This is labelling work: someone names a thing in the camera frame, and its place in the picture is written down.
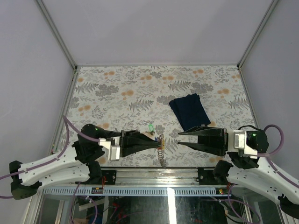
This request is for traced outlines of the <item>green key tag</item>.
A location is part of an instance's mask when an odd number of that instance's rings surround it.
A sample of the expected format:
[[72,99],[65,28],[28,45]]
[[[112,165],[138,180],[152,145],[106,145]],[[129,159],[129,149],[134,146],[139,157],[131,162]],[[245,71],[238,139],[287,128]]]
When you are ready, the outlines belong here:
[[153,127],[153,125],[152,124],[149,124],[148,125],[148,131],[146,131],[146,133],[147,134],[149,134],[149,135],[151,135],[151,136],[154,136],[155,135],[155,129],[154,129],[154,127]]

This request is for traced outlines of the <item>metal keyring with yellow handle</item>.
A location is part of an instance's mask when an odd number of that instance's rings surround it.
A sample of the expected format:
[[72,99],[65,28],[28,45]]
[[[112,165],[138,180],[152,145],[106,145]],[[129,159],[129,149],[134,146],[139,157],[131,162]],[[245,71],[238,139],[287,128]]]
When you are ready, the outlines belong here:
[[159,163],[162,168],[166,168],[166,160],[164,158],[164,149],[165,149],[164,135],[163,134],[159,135],[158,137],[155,138],[155,140],[160,144],[160,146],[157,148]]

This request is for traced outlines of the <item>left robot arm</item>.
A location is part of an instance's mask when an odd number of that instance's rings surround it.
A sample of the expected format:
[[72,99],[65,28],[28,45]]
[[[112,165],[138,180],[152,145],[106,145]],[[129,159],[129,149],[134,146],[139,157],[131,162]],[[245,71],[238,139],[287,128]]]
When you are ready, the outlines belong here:
[[115,132],[87,124],[78,134],[78,140],[60,153],[30,163],[11,162],[12,198],[25,199],[44,188],[65,183],[104,185],[106,178],[98,162],[100,157],[107,155],[108,160],[118,161],[161,145],[161,141],[137,130]]

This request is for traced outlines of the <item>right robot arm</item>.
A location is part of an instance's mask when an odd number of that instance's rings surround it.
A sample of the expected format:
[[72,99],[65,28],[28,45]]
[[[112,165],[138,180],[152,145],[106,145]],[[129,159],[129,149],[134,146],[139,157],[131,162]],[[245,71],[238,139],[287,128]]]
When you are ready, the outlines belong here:
[[228,158],[218,161],[213,170],[216,183],[246,187],[273,201],[289,216],[299,217],[299,181],[271,161],[265,130],[195,126],[182,134],[198,140],[181,145]]

